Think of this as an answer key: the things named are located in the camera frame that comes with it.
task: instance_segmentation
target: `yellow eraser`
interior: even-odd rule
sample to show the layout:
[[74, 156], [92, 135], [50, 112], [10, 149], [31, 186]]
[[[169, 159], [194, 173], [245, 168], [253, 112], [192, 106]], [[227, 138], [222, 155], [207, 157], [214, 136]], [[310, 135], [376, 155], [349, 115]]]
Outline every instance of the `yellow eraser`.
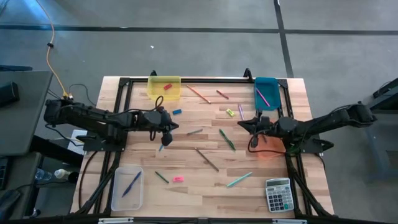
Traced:
[[231, 109], [227, 109], [226, 112], [232, 117], [235, 116], [234, 112]]

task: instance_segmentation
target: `calculator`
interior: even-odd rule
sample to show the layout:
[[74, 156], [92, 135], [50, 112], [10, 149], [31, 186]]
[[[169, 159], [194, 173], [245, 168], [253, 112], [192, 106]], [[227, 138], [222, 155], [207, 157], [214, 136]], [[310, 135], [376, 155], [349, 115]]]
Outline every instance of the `calculator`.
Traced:
[[294, 209], [289, 178], [267, 180], [266, 195], [270, 212], [286, 212]]

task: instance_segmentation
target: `pink pencil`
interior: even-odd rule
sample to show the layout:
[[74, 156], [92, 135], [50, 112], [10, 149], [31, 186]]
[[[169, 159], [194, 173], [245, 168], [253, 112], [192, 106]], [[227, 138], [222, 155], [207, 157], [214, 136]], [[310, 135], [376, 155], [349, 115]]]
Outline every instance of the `pink pencil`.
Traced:
[[260, 94], [262, 100], [264, 100], [264, 102], [266, 102], [266, 105], [269, 106], [269, 103], [268, 103], [267, 100], [264, 98], [264, 96], [260, 93], [260, 90], [256, 88], [256, 91]]

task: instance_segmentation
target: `blue pen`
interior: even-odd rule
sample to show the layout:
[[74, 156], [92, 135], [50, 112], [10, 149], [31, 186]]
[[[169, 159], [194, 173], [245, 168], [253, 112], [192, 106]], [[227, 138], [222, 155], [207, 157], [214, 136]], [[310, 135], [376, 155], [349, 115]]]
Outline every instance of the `blue pen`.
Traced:
[[134, 180], [132, 180], [131, 184], [127, 187], [127, 189], [124, 191], [122, 197], [124, 197], [127, 193], [129, 193], [129, 191], [131, 190], [132, 185], [136, 182], [136, 180], [138, 179], [138, 177], [141, 175], [141, 171], [136, 175], [136, 177], [134, 178]]

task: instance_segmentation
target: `green marker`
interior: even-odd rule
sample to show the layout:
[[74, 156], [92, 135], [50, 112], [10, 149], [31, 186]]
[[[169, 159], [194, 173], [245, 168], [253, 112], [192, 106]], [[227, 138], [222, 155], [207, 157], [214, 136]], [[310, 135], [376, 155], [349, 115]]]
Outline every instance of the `green marker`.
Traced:
[[166, 180], [166, 178], [164, 178], [164, 177], [162, 176], [162, 174], [160, 174], [160, 173], [158, 173], [158, 172], [156, 172], [156, 171], [155, 171], [155, 174], [157, 174], [160, 178], [162, 178], [166, 183], [169, 183], [169, 181]]
[[242, 176], [242, 177], [240, 177], [240, 178], [238, 178], [238, 179], [232, 181], [232, 182], [229, 183], [226, 187], [232, 187], [232, 186], [234, 186], [235, 184], [237, 184], [237, 183], [240, 182], [241, 180], [243, 180], [243, 179], [245, 179], [246, 177], [250, 176], [252, 173], [253, 173], [253, 172], [250, 172], [250, 173], [248, 173], [248, 174], [246, 174], [246, 175], [244, 175], [244, 176]]
[[229, 146], [231, 147], [231, 149], [234, 150], [234, 151], [236, 151], [234, 144], [231, 142], [231, 140], [229, 140], [229, 139], [226, 137], [224, 131], [221, 130], [221, 129], [219, 129], [219, 131], [220, 131], [220, 134], [221, 134], [221, 135], [223, 136], [223, 138], [225, 139], [225, 141], [229, 144]]

